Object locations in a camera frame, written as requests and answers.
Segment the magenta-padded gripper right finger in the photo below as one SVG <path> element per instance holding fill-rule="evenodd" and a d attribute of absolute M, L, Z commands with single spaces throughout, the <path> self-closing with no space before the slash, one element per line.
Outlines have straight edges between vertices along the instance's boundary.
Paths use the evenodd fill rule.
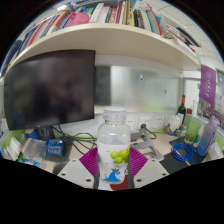
<path fill-rule="evenodd" d="M 146 186 L 168 175 L 169 173 L 157 159 L 148 159 L 138 150 L 130 148 L 128 164 L 130 189 Z"/>

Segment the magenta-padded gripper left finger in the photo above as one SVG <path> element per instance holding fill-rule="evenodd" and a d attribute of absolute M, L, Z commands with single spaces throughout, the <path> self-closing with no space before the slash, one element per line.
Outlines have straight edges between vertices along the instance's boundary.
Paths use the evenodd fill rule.
<path fill-rule="evenodd" d="M 78 186 L 97 189 L 99 185 L 97 149 L 90 150 L 80 159 L 71 159 L 58 176 Z"/>

